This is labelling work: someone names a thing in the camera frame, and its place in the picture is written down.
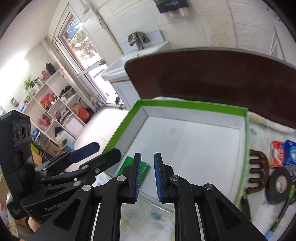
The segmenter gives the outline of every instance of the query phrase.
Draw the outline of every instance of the sink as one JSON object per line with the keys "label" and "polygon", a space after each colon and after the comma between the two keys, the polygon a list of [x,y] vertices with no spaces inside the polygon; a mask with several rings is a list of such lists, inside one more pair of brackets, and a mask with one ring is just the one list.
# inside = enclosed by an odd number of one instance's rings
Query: sink
{"label": "sink", "polygon": [[106,69],[101,77],[103,80],[109,81],[109,82],[114,82],[114,81],[120,81],[120,80],[128,80],[129,77],[124,69],[124,64],[130,60],[134,59],[140,56],[148,55],[148,54],[153,54],[155,52],[161,52],[161,51],[166,51],[170,50],[171,46],[169,42],[163,42],[160,44],[154,44],[148,47],[145,47],[142,50],[139,51],[134,51],[127,53],[123,55],[121,58],[116,60],[113,64],[111,64],[108,69]]}

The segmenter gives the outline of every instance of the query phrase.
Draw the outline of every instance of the brown wooden board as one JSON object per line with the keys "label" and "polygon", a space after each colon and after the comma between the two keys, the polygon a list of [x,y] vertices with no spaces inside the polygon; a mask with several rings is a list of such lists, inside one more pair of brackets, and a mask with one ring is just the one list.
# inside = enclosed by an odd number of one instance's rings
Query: brown wooden board
{"label": "brown wooden board", "polygon": [[296,129],[296,68],[226,48],[172,50],[129,60],[141,99],[158,96],[246,107]]}

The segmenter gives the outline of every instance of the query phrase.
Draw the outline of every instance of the red plastic bag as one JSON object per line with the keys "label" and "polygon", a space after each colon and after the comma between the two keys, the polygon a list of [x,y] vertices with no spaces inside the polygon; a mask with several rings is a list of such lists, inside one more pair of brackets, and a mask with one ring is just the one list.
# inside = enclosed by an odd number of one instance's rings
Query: red plastic bag
{"label": "red plastic bag", "polygon": [[81,108],[81,109],[79,110],[79,115],[78,115],[78,117],[79,117],[80,119],[82,119],[83,122],[85,122],[85,121],[89,118],[89,112],[88,112],[86,109]]}

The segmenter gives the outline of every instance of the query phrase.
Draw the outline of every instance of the faucet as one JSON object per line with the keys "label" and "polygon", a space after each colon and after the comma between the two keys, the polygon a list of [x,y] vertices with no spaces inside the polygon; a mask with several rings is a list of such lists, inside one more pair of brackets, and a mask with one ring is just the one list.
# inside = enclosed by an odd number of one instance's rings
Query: faucet
{"label": "faucet", "polygon": [[144,48],[143,43],[146,44],[150,42],[150,40],[144,33],[134,32],[128,36],[128,42],[130,46],[133,46],[133,44],[136,43],[138,50],[141,50]]}

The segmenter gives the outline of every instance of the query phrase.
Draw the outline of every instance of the trash bin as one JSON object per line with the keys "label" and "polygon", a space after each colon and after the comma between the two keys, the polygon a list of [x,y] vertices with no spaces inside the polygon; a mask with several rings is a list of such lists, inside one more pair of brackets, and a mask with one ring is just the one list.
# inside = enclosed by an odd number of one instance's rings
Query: trash bin
{"label": "trash bin", "polygon": [[60,148],[64,151],[74,151],[75,150],[73,143],[70,142],[67,138],[61,142]]}

